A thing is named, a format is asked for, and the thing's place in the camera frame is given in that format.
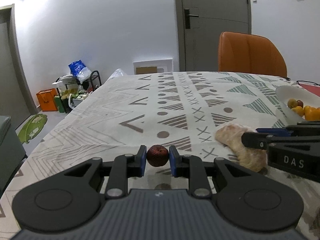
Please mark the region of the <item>dark red jujube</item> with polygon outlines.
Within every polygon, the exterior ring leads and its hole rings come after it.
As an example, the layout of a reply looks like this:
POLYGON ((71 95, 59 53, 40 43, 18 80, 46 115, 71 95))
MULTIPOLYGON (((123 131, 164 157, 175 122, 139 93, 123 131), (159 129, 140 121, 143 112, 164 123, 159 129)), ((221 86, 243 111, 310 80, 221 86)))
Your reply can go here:
POLYGON ((153 145, 148 149, 146 159, 153 167, 164 166, 169 160, 169 151, 162 145, 153 145))

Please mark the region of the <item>green kiwi fruit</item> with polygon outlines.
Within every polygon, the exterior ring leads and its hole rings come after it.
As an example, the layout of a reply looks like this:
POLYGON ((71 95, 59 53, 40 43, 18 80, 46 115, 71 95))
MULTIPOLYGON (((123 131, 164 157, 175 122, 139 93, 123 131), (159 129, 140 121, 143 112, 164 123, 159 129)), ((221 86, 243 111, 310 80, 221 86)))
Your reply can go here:
POLYGON ((298 102, 296 99, 289 99, 287 102, 287 106, 292 109, 298 106, 298 102))

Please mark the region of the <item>red jujube fruit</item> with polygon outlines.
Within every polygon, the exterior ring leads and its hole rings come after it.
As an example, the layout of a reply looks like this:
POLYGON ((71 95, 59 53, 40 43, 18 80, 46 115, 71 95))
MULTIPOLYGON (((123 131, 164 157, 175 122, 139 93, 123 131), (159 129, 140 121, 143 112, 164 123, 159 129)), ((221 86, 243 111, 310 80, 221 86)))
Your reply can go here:
POLYGON ((301 100, 297 100, 297 106, 304 107, 304 103, 301 100))

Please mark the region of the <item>large orange fruit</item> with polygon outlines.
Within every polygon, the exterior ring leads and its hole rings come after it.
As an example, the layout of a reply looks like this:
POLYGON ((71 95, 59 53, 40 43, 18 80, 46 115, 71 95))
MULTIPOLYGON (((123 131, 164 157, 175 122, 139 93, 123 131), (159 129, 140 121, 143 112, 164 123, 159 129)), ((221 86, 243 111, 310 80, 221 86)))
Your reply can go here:
POLYGON ((311 106, 305 106, 304 107, 304 119, 306 121, 319 121, 320 120, 320 109, 311 107, 311 106))

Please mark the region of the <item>small yellow kumquat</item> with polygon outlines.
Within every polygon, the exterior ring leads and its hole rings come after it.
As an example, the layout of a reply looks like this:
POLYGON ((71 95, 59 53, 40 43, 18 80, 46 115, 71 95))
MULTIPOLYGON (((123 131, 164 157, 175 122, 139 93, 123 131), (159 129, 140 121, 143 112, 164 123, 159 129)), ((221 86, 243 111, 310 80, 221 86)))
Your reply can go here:
POLYGON ((296 114, 298 114, 300 117, 304 116, 304 108, 297 106, 295 108, 291 109, 293 112, 295 112, 296 114))

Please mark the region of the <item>beige bread piece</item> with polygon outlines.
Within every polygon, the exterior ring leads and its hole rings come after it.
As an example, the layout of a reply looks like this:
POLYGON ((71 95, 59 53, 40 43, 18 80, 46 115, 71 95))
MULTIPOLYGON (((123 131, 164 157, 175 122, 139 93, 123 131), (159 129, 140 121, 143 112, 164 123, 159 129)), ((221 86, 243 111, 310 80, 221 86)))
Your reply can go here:
POLYGON ((215 132, 215 140, 228 146, 241 166, 259 172, 267 166, 266 151, 245 147, 241 140, 245 132, 254 131, 247 126, 227 124, 215 132))

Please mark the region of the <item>white ceramic plate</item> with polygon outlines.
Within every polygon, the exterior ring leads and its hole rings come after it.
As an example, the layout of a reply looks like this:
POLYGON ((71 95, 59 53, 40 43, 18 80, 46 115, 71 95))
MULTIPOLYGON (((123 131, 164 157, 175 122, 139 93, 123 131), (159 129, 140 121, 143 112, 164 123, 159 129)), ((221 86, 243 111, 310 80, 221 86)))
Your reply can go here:
POLYGON ((279 86, 276 96, 288 124, 319 121, 319 96, 316 94, 300 86, 279 86))

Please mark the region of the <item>red orange table mat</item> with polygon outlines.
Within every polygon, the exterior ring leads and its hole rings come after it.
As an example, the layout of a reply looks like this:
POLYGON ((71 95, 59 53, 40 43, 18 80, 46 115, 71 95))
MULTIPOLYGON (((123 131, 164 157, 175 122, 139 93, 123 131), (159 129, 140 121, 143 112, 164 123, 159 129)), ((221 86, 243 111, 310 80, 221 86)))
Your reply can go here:
POLYGON ((320 96, 320 86, 314 86, 314 85, 307 85, 307 84, 303 84, 300 83, 299 84, 301 87, 303 87, 304 89, 308 90, 309 92, 320 96))

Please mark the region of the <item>orange leather chair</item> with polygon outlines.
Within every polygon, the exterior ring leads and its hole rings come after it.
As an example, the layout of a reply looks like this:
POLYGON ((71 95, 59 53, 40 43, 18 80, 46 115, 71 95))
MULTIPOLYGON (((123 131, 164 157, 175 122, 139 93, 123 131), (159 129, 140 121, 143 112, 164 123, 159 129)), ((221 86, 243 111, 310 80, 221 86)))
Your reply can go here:
POLYGON ((273 75, 287 78, 287 67, 279 50, 258 35, 224 31, 217 51, 218 71, 273 75))

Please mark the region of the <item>black metal rack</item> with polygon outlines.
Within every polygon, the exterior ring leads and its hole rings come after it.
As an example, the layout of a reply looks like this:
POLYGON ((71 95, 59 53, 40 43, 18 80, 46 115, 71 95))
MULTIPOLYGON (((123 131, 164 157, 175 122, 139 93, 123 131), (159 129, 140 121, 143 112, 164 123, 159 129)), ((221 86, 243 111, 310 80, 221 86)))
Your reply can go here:
POLYGON ((61 113, 69 113, 81 103, 91 92, 102 85, 100 73, 97 70, 91 72, 89 77, 80 82, 72 74, 58 77, 52 83, 57 91, 55 102, 61 113))

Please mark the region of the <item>white foam packaging board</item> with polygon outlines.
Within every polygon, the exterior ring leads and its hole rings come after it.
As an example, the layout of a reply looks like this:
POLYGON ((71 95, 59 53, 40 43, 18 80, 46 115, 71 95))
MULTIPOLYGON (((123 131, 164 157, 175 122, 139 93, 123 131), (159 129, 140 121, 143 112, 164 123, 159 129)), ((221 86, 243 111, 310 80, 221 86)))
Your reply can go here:
POLYGON ((136 75, 167 73, 173 71, 173 59, 135 61, 133 66, 136 75))

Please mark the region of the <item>orange paper bag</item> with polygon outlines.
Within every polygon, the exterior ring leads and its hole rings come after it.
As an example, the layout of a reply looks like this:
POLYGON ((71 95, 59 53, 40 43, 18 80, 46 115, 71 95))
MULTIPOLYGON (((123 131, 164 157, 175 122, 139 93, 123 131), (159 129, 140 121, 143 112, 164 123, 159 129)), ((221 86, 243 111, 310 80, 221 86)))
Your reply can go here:
POLYGON ((58 110, 54 99, 56 95, 57 92, 54 88, 42 90, 36 94, 42 111, 49 112, 58 110))

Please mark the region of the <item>green leaf floor mat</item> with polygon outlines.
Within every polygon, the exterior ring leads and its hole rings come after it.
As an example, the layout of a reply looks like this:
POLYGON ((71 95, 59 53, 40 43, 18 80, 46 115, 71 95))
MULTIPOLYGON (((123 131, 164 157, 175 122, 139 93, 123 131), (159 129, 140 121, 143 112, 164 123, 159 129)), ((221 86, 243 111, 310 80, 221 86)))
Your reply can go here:
POLYGON ((37 114, 29 119, 18 133, 18 138, 22 144, 28 144, 44 128, 48 117, 45 114, 37 114))

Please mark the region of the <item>blue plastic bag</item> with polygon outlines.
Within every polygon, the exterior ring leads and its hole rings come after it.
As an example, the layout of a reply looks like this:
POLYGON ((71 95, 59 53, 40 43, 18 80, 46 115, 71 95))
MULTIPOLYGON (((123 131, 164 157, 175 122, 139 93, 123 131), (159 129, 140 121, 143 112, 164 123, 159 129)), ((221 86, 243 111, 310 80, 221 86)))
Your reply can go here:
POLYGON ((91 76, 91 70, 85 66, 85 64, 79 60, 70 63, 69 65, 71 74, 80 82, 83 83, 91 76))

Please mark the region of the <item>grey door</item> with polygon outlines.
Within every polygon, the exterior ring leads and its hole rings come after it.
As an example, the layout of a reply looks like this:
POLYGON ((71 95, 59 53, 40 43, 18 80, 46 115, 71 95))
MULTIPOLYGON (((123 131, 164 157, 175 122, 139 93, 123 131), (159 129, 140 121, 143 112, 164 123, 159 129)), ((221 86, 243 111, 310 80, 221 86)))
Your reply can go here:
POLYGON ((251 33, 250 0, 175 0, 180 71, 217 71, 217 51, 224 31, 251 33), (185 29, 184 9, 199 18, 185 29))

